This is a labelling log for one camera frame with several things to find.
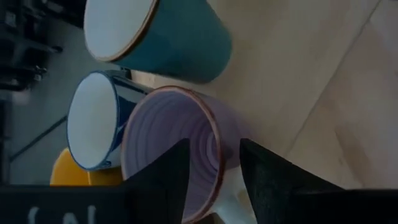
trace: purple ceramic mug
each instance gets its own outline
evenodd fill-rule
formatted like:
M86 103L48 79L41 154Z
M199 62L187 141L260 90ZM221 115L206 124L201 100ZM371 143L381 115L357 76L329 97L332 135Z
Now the purple ceramic mug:
M190 180L183 222L216 212L225 223L255 223L236 194L244 189L239 142L248 131L216 99L177 86L149 93L134 108L122 143L124 179L183 138L190 139Z

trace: blue mug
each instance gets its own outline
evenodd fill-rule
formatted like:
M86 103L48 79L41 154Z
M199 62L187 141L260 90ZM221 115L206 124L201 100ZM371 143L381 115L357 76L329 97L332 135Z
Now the blue mug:
M97 60L195 83L216 78L231 55L206 0L88 0L84 32Z
M126 72L91 72L78 85L67 120L69 150L85 170L120 166L124 128L148 87L122 77Z

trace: light wood surface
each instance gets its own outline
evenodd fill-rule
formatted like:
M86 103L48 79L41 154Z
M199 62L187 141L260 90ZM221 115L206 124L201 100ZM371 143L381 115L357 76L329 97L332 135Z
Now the light wood surface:
M398 187L398 2L383 1L287 156L347 188Z
M377 0L210 3L233 39L229 65L216 80L194 85L141 72L132 78L217 97L248 122L256 142L285 155Z

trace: mug handle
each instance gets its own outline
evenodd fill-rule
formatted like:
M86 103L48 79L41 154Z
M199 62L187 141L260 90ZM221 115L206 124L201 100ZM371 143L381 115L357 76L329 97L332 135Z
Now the mug handle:
M235 195L226 197L214 211L225 224L256 224L257 221L242 207Z

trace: yellow mug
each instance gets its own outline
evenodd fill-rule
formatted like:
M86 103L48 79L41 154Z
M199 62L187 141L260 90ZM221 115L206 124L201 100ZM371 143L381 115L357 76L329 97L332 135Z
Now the yellow mug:
M85 171L76 164L70 155L69 148L66 148L55 161L50 185L118 185L122 181L120 167L90 172Z

